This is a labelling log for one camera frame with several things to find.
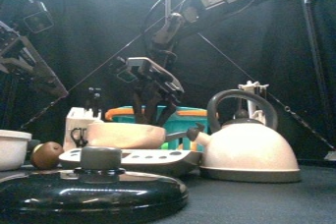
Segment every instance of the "brown ball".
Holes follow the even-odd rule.
[[[49,170],[57,167],[58,155],[64,152],[61,145],[54,141],[38,144],[30,156],[32,165],[41,169]]]

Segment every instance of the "black backdrop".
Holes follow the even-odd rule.
[[[70,107],[82,107],[86,88],[102,89],[102,110],[130,105],[130,86],[110,73],[113,56],[144,56],[140,26],[157,0],[42,0],[54,26],[29,34],[38,53],[54,70],[69,95],[28,125],[26,131],[41,141],[62,143],[65,115]],[[180,0],[172,0],[172,7]],[[0,0],[0,21],[13,26],[28,0]],[[334,0],[316,0],[313,16],[317,41],[336,124],[336,19]],[[152,22],[164,16],[164,7]],[[289,141],[298,158],[322,158],[326,144],[285,112],[284,106],[304,119],[336,145],[334,131],[326,130],[317,79],[308,43],[301,0],[268,0],[252,6],[214,27],[180,40],[172,74],[185,89],[181,106],[206,108],[221,90],[237,88],[246,81],[268,84],[269,101],[280,115],[278,132]],[[1,78],[1,129],[16,130],[53,98],[36,93],[22,83]],[[230,117],[230,101],[218,106],[220,119]]]

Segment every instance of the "kettle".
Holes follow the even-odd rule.
[[[265,125],[257,120],[238,118],[220,126],[217,104],[230,97],[256,103],[265,114]],[[293,150],[276,132],[276,110],[261,96],[238,89],[221,91],[209,100],[208,120],[210,136],[200,126],[186,131],[189,140],[205,147],[200,165],[202,177],[260,183],[300,181]]]

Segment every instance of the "black table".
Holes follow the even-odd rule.
[[[301,182],[289,184],[217,181],[194,171],[180,178],[189,189],[186,206],[150,223],[334,224],[336,169],[300,165],[300,171]]]

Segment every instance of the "white bowl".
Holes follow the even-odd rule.
[[[25,162],[32,134],[0,130],[0,171],[18,169]]]

